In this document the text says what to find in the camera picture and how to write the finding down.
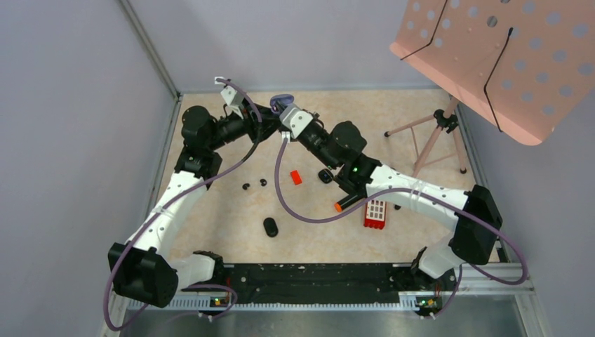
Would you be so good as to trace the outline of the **black earbud charging case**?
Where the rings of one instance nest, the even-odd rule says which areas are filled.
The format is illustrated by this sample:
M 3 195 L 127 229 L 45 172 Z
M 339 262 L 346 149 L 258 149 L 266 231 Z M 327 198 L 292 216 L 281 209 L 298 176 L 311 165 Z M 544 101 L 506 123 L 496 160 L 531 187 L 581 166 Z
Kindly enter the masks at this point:
M 268 237 L 275 237 L 279 233 L 279 228 L 276 224 L 276 221 L 270 217 L 263 220 L 263 228 L 265 229 L 265 233 Z

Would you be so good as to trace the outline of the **lavender earbud charging case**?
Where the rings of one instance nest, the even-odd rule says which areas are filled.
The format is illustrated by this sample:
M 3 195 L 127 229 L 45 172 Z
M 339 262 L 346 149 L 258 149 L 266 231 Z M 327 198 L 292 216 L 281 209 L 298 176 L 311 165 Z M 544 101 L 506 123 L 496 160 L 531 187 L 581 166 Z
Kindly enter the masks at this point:
M 280 114 L 287 106 L 293 104 L 294 99 L 295 97 L 288 93 L 274 95 L 269 100 L 270 109 L 273 113 Z

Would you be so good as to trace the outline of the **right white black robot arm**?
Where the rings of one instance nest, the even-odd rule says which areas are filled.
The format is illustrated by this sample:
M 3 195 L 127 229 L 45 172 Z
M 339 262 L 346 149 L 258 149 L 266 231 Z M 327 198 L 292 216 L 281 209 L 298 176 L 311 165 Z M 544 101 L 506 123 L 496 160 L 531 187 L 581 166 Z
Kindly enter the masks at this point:
M 284 147 L 297 141 L 328 168 L 338 169 L 334 181 L 347 195 L 336 203 L 337 211 L 384 201 L 449 229 L 448 235 L 423 248 L 414 260 L 411 279 L 416 287 L 432 288 L 445 272 L 463 263 L 488 263 L 502 218 L 487 188 L 448 189 L 400 173 L 364 154 L 367 142 L 351 121 L 327 132 L 314 113 L 294 103 L 272 103 L 272 113 L 280 121 Z

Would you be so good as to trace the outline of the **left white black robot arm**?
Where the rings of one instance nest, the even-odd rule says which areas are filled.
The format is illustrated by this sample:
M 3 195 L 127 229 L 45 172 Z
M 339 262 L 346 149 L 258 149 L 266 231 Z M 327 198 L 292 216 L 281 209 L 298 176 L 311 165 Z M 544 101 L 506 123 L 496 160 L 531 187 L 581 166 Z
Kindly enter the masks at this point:
M 238 112 L 219 119 L 203 106 L 186 109 L 182 151 L 165 192 L 126 243 L 115 243 L 108 252 L 111 272 L 104 300 L 113 291 L 164 308 L 177 291 L 191 285 L 219 289 L 225 281 L 219 255 L 198 251 L 188 258 L 168 260 L 169 252 L 194 205 L 224 174 L 217 150 L 243 136 L 249 136 L 256 147 L 280 125 L 278 112 L 261 105 L 252 109 L 243 103 Z

